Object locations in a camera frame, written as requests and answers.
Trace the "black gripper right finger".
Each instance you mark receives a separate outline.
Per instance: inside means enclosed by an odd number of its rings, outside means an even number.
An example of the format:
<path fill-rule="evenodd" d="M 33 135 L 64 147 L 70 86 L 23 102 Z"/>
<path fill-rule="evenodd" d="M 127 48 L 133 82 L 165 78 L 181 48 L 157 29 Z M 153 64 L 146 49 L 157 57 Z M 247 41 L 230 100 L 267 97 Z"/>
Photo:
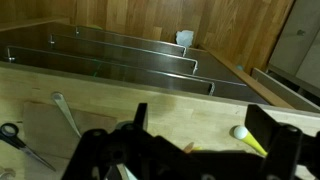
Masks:
<path fill-rule="evenodd" d="M 271 150 L 281 129 L 271 115 L 255 104 L 247 107 L 245 127 L 266 153 Z"/>

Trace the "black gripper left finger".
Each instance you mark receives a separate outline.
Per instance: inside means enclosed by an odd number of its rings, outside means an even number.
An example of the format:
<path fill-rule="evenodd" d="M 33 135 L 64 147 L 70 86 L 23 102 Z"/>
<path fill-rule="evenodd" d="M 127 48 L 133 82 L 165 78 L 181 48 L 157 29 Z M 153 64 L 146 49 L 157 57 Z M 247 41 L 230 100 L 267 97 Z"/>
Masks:
<path fill-rule="evenodd" d="M 141 127 L 143 130 L 146 130 L 148 127 L 148 104 L 147 103 L 140 103 L 138 105 L 134 123 Z"/>

